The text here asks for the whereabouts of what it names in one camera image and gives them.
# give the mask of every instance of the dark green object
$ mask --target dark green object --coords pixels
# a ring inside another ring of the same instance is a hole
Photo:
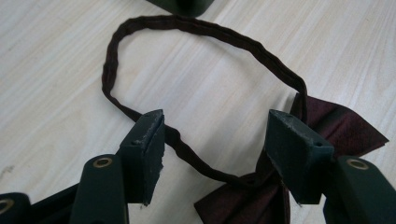
[[[70,223],[128,223],[121,161],[115,155],[95,157],[84,165]]]
[[[33,204],[30,219],[34,223],[69,223],[77,189],[78,184]]]
[[[293,115],[270,110],[265,150],[297,203],[319,203],[320,180],[334,152],[329,142]]]
[[[148,0],[150,3],[166,11],[184,17],[201,16],[212,4],[213,0]]]
[[[127,203],[151,202],[163,168],[165,136],[163,112],[143,115],[126,135],[116,153],[122,162]]]
[[[332,176],[351,223],[396,223],[395,189],[375,165],[343,156],[334,165]]]
[[[270,110],[265,149],[297,203],[319,203],[328,224],[394,224],[396,191],[370,162],[333,147],[294,116]]]
[[[0,223],[24,224],[29,223],[26,214],[30,214],[29,197],[23,193],[7,193],[0,195]]]

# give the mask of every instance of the folded fabric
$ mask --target folded fabric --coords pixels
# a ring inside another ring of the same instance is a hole
[[[301,118],[301,96],[297,94],[290,113]],[[361,156],[382,147],[388,139],[353,110],[307,97],[307,125],[334,146],[334,157]],[[290,223],[289,193],[271,161],[257,189],[238,189],[226,184],[205,196],[194,206],[205,224]],[[254,179],[255,174],[243,178]]]

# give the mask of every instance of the table surface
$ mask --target table surface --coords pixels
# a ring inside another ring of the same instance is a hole
[[[395,12],[393,0],[232,0],[214,1],[199,19],[261,42],[309,95],[368,120],[390,142],[364,158],[396,187]],[[128,18],[160,14],[168,13],[144,0],[0,2],[0,193],[36,203],[118,149],[134,123],[102,94],[106,47]],[[254,170],[267,111],[289,111],[295,94],[245,51],[150,30],[121,42],[113,92],[142,113],[163,109],[203,160],[235,175]],[[151,205],[130,204],[132,223],[202,223],[193,203],[222,183],[168,146],[163,165]],[[324,223],[321,209],[291,198],[291,223]]]

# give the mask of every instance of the dark red fabric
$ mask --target dark red fabric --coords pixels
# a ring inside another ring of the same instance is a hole
[[[307,104],[307,91],[303,79],[289,70],[259,42],[210,22],[178,16],[129,19],[114,33],[108,45],[102,74],[103,93],[111,103],[134,121],[137,121],[141,114],[122,105],[111,95],[111,90],[117,77],[119,43],[125,36],[146,28],[178,29],[195,35],[206,35],[249,51],[276,77],[300,93],[294,102],[292,113],[303,122],[308,121],[307,124],[317,132],[324,134],[325,138],[336,146],[336,155],[361,155],[382,146],[387,141],[382,134],[351,110],[314,98],[309,98]],[[212,169],[181,140],[178,130],[167,125],[165,142],[183,161],[202,175],[227,183],[195,204],[204,223],[290,223],[289,193],[282,186],[281,179],[264,150],[258,158],[255,173],[238,177]]]
[[[290,113],[302,117],[297,94]],[[389,140],[353,110],[334,103],[307,97],[306,124],[334,146],[334,157],[362,156],[382,147]]]
[[[297,94],[290,113],[300,119],[302,110],[299,101],[301,97]],[[388,142],[384,135],[349,108],[310,96],[306,102],[307,125],[334,146],[335,158],[361,156]],[[259,189],[243,190],[224,185],[196,203],[195,209],[203,222],[290,223],[288,190],[282,186],[272,164],[266,170],[270,177]]]

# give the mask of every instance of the strap handle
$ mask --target strap handle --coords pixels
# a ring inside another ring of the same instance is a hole
[[[294,88],[302,96],[302,121],[306,122],[307,108],[306,98],[307,91],[304,80],[293,73],[285,64],[283,64],[275,55],[268,52],[261,43],[240,35],[237,32],[221,27],[217,24],[207,21],[198,21],[196,19],[181,18],[179,16],[155,16],[139,17],[129,19],[123,23],[114,33],[107,47],[106,62],[102,74],[102,91],[105,97],[119,108],[130,119],[137,121],[141,114],[122,105],[115,97],[111,95],[111,90],[117,77],[118,46],[121,40],[136,31],[143,29],[151,30],[173,30],[178,29],[194,35],[206,35],[214,37],[220,41],[231,44],[234,47],[249,51],[260,63],[267,67],[277,78],[286,85]],[[251,189],[259,187],[267,177],[266,172],[266,155],[264,150],[259,157],[256,165],[258,179],[253,182],[247,182],[236,175],[225,174],[221,171],[212,169],[208,164],[202,161],[195,152],[180,139],[180,132],[170,126],[165,126],[165,143],[172,147],[176,154],[183,160],[194,167],[199,173],[212,179],[229,183],[233,186]]]

